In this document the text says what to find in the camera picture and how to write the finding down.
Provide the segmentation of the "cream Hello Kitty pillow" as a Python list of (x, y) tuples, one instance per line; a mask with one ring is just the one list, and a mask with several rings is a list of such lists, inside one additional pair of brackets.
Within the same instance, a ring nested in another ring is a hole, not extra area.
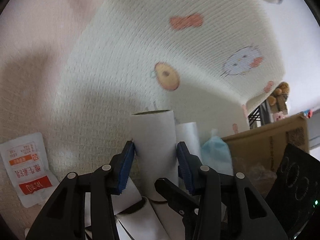
[(104, 0), (61, 68), (53, 136), (114, 148), (133, 113), (163, 109), (201, 140), (232, 135), (283, 76), (259, 0)]

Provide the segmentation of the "cardboard box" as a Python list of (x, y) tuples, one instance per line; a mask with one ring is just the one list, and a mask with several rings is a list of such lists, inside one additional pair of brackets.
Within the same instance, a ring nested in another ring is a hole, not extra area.
[(309, 151), (308, 123), (304, 114), (222, 139), (229, 147), (234, 172), (248, 176), (253, 186), (266, 197), (277, 177), (287, 144)]

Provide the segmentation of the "light blue refill pouch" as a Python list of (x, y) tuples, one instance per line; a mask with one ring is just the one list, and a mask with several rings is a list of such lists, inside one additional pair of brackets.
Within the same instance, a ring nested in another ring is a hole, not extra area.
[(232, 176), (234, 172), (229, 147), (217, 132), (217, 129), (212, 129), (210, 138), (201, 146), (202, 163), (218, 173)]

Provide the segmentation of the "red white sachet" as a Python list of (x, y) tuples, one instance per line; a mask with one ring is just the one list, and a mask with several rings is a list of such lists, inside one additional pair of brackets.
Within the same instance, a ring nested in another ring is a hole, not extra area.
[(58, 179), (49, 169), (40, 132), (2, 143), (1, 157), (25, 208), (44, 203), (59, 185)]

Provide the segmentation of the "brown teddy bear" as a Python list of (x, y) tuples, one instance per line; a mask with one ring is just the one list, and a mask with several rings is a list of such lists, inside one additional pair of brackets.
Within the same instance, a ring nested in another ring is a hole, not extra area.
[(268, 97), (268, 103), (270, 106), (284, 105), (290, 93), (290, 86), (287, 82), (281, 82), (280, 85), (272, 92)]

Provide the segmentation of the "pink Hello Kitty blanket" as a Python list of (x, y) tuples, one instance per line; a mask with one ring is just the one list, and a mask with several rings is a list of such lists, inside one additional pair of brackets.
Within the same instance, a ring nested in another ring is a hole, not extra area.
[(120, 0), (9, 0), (1, 13), (1, 139), (41, 132), (55, 174), (117, 153), (112, 116), (127, 68)]

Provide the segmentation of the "white paper roll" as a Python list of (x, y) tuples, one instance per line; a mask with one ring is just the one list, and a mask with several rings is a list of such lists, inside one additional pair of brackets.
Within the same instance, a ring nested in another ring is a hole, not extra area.
[(133, 239), (185, 239), (182, 217), (166, 202), (143, 197), (116, 218)]
[[(142, 200), (142, 196), (138, 191), (137, 187), (133, 183), (132, 179), (129, 177), (127, 181), (126, 188), (122, 193), (117, 195), (112, 195), (112, 205), (113, 213), (117, 215), (137, 202)], [(91, 225), (91, 193), (86, 192), (85, 195), (85, 227)]]
[(163, 202), (165, 199), (155, 189), (156, 180), (167, 178), (178, 185), (174, 112), (160, 110), (131, 115), (131, 134), (142, 193), (154, 202)]
[(176, 142), (184, 141), (190, 154), (201, 159), (201, 146), (196, 122), (176, 125)]

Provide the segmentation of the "pink cake figurine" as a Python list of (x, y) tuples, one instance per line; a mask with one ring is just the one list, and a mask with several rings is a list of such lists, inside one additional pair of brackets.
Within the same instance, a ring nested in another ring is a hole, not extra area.
[(274, 122), (283, 120), (285, 118), (286, 118), (286, 115), (282, 111), (279, 111), (277, 113), (273, 113), (273, 121)]

